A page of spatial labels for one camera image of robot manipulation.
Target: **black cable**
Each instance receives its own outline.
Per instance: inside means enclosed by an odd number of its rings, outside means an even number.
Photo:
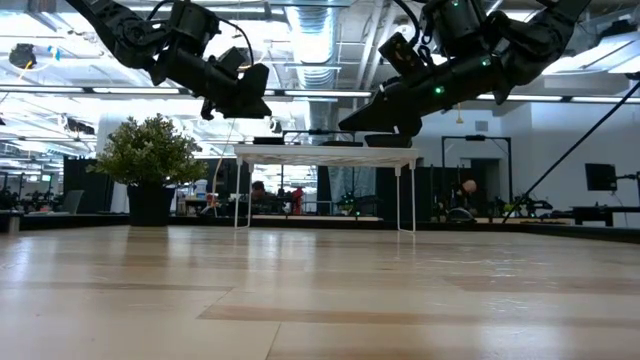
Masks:
[[[500,144],[498,144],[498,142],[496,141],[496,139],[491,139],[491,141],[493,141],[493,143],[494,143],[494,144],[496,144],[496,146],[497,146],[497,147],[499,147],[499,148],[500,148],[500,150],[502,150],[502,152],[503,152],[505,155],[509,155],[509,153],[508,153],[508,152],[506,152],[506,151],[504,150],[504,148],[503,148],[502,146],[500,146]]]
[[[564,161],[564,159],[567,158],[567,156],[569,156],[573,150],[575,150],[578,146],[580,146],[580,144],[582,144],[585,140],[587,140],[587,138],[589,136],[591,136],[591,134],[593,134],[594,131],[596,131],[600,125],[602,125],[605,121],[607,121],[616,111],[618,111],[618,109],[620,109],[620,107],[622,105],[624,105],[624,103],[627,102],[627,100],[629,100],[629,98],[636,92],[638,91],[638,89],[640,89],[640,81],[638,81],[638,83],[636,83],[636,85],[627,93],[627,95],[625,95],[622,100],[620,100],[620,102],[618,102],[616,104],[616,106],[613,107],[613,109],[611,109],[602,119],[600,119],[600,121],[598,121],[595,125],[593,125],[593,127],[591,129],[589,129],[589,131],[587,131],[586,134],[584,134],[580,140],[578,140],[575,144],[573,144],[573,146],[571,146],[571,148],[569,148],[569,150],[567,150],[567,152],[565,152],[560,159],[558,159],[558,161],[556,161],[553,165],[551,165],[551,167],[549,168],[549,170],[547,170],[534,184],[533,186],[531,186],[531,188],[529,188],[529,190],[527,190],[526,193],[524,193],[524,195],[522,195],[522,197],[520,197],[520,199],[518,201],[516,201],[516,203],[513,205],[513,208],[511,209],[511,211],[509,211],[509,213],[507,214],[507,216],[504,217],[504,219],[502,219],[502,223],[505,224],[507,222],[507,220],[509,219],[509,217],[511,216],[511,214],[513,214],[513,209],[516,209],[520,203],[522,202],[522,199],[525,197],[528,197],[529,194],[538,186],[540,185],[540,183],[547,178],[547,176],[549,176],[549,174],[551,174],[551,172],[553,170],[555,170],[556,167],[558,167],[558,165],[560,165],[560,163],[562,163]]]
[[[153,10],[151,10],[151,12],[149,13],[149,16],[147,16],[147,21],[153,19],[154,16],[156,16],[156,13],[158,12],[158,10],[160,10],[160,8],[163,5],[169,4],[169,3],[175,3],[178,0],[162,0],[159,3],[156,4],[156,6],[153,7]]]
[[[411,47],[414,47],[418,43],[418,40],[420,40],[420,23],[418,22],[418,18],[416,17],[416,14],[413,13],[411,8],[409,8],[409,6],[404,3],[404,1],[393,0],[393,2],[400,6],[400,8],[407,14],[407,16],[409,16],[409,19],[411,19],[411,22],[413,23],[415,33],[409,41],[409,45],[411,45]]]
[[[624,207],[624,204],[622,203],[622,200],[620,200],[620,198],[618,197],[618,194],[616,194],[615,191],[611,192],[611,196],[615,197],[618,202],[620,203],[620,206]],[[629,227],[629,219],[627,218],[627,213],[624,213],[624,223],[626,227]]]
[[[251,48],[251,42],[249,41],[249,37],[244,32],[244,30],[242,30],[242,28],[240,26],[232,23],[231,21],[229,21],[227,19],[218,18],[218,20],[220,20],[220,22],[223,22],[223,23],[225,23],[225,24],[227,24],[229,26],[234,27],[236,30],[240,31],[242,36],[244,36],[244,40],[247,42],[247,47],[249,48],[249,58],[251,59],[251,66],[253,66],[253,49]]]

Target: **monitor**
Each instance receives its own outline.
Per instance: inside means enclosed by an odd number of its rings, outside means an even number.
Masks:
[[[617,191],[616,167],[610,164],[584,164],[589,191]]]

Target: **red object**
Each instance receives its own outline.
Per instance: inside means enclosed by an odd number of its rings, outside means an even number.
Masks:
[[[293,207],[292,212],[295,215],[302,215],[302,197],[304,196],[304,191],[302,188],[297,188],[296,191],[291,193],[293,196],[293,203],[291,206]]]

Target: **ceiling pipe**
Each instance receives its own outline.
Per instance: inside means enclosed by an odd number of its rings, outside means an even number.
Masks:
[[[362,49],[362,59],[360,59],[360,65],[358,66],[358,75],[356,76],[356,81],[353,84],[353,89],[360,89],[362,86],[362,80],[364,78],[365,70],[367,69],[367,64],[369,63],[369,57],[371,56],[371,49],[373,48],[373,41],[376,38],[376,33],[378,32],[378,25],[380,24],[380,18],[382,17],[382,7],[384,1],[376,0],[373,4],[373,14],[371,15],[371,22],[369,23],[369,34],[367,34],[367,38],[364,42],[364,48]]]
[[[333,62],[337,42],[338,11],[323,7],[287,7],[293,36],[293,57],[303,65]],[[298,67],[302,89],[333,89],[337,70],[323,67]],[[338,126],[337,107],[333,103],[309,102],[309,129],[332,130]]]
[[[382,34],[380,35],[380,40],[378,40],[378,48],[380,48],[389,38],[389,33],[391,32],[391,27],[393,26],[394,20],[396,18],[396,7],[390,6],[387,11],[387,16],[385,17],[384,29],[382,30]],[[364,83],[363,89],[369,90],[371,89],[371,85],[373,84],[373,79],[376,76],[376,72],[378,71],[378,65],[380,64],[380,59],[382,55],[380,55],[379,51],[376,51],[373,56],[373,61],[371,64],[371,68],[369,68],[369,73],[367,74],[367,80]]]
[[[492,3],[490,3],[487,7],[486,7],[486,11],[487,11],[487,15],[491,14],[492,12],[498,10],[498,8],[500,7],[500,5],[502,5],[504,0],[495,0]]]

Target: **black plant pot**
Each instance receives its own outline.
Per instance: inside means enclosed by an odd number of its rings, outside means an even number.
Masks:
[[[174,194],[161,186],[128,186],[131,226],[167,226]]]

